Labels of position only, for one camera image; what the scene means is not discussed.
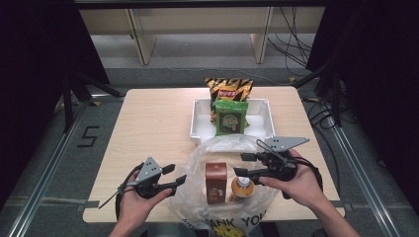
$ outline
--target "green snack bag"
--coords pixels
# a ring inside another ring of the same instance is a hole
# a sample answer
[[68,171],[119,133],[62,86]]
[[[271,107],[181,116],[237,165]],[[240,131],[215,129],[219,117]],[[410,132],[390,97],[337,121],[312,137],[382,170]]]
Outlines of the green snack bag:
[[244,134],[248,107],[249,104],[247,102],[216,100],[215,135]]

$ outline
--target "bottle cap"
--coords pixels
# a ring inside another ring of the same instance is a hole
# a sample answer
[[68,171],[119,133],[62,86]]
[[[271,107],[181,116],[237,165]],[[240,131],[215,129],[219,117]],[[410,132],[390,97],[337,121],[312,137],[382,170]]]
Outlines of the bottle cap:
[[250,179],[247,177],[239,177],[237,179],[237,185],[241,188],[241,189],[245,189],[247,187],[249,187],[250,185]]

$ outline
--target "brown bottle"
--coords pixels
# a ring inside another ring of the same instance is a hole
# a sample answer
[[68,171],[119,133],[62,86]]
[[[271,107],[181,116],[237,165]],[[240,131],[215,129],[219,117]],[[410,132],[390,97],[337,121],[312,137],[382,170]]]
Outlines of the brown bottle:
[[232,193],[228,200],[240,200],[251,196],[254,186],[249,178],[235,177],[231,182]]

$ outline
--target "black curtain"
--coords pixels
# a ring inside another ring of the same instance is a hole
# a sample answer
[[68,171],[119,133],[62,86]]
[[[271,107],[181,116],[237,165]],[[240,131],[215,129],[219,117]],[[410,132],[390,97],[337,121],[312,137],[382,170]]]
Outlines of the black curtain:
[[0,24],[2,208],[39,145],[65,74],[79,70],[102,83],[109,80],[76,9],[6,0]]
[[[308,62],[311,70],[329,55],[333,39],[328,36],[344,29],[329,23],[343,16],[341,11],[345,10],[325,13]],[[419,214],[418,12],[413,0],[377,1],[369,9],[360,37],[345,49],[338,71],[379,158]]]

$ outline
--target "plastic bag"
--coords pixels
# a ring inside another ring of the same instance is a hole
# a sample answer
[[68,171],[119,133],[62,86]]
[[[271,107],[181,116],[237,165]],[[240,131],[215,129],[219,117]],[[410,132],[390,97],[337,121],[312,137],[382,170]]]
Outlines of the plastic bag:
[[235,177],[233,168],[249,170],[266,168],[261,162],[244,162],[243,152],[257,152],[257,137],[231,134],[216,136],[198,146],[186,163],[177,167],[178,175],[188,175],[183,186],[170,197],[170,208],[192,229],[207,229],[217,236],[249,236],[259,224],[278,190],[256,186],[250,197],[240,201],[207,204],[206,162],[226,162],[227,199],[231,195],[231,181]]

